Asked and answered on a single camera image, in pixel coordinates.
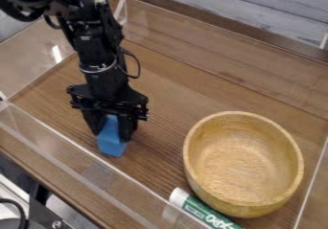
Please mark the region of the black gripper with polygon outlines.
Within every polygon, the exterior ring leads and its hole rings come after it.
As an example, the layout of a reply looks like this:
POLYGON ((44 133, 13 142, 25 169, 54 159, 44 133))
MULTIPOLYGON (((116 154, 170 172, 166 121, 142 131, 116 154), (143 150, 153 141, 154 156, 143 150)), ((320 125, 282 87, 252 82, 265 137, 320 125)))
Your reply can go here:
POLYGON ((147 98, 133 90, 126 60, 90 64, 80 62, 79 70, 84 84, 68 87, 72 108, 80 110, 83 119, 95 135, 104 127, 106 116, 118 116, 118 130, 122 142, 130 142, 137 130, 137 120, 147 120, 147 98))

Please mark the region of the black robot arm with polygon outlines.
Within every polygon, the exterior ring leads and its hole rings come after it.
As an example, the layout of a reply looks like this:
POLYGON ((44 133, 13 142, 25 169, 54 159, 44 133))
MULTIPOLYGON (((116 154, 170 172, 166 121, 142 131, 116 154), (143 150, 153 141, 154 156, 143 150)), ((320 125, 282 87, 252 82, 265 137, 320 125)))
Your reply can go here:
POLYGON ((131 140, 137 125, 147 119, 149 99, 130 86, 138 75, 128 73, 122 47, 123 27, 118 23, 108 0, 0 0, 0 11, 20 22, 43 19, 63 32, 79 59, 83 84, 71 85, 71 106, 80 110, 95 134, 104 128, 106 118, 118 119, 119 140, 131 140))

